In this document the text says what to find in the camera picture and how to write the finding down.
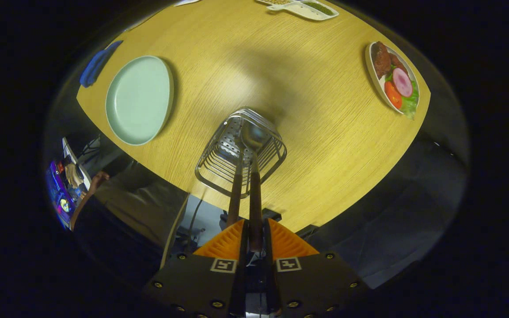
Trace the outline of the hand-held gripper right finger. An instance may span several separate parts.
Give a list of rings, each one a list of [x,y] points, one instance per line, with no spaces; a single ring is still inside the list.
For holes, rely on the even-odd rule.
[[[336,252],[319,252],[297,234],[266,219],[267,302],[277,318],[341,318],[370,294],[369,286]]]

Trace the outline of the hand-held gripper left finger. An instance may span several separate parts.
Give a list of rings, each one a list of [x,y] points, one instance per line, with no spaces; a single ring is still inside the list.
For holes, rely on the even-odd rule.
[[[192,253],[170,258],[143,287],[164,318],[243,318],[249,222],[240,220]]]

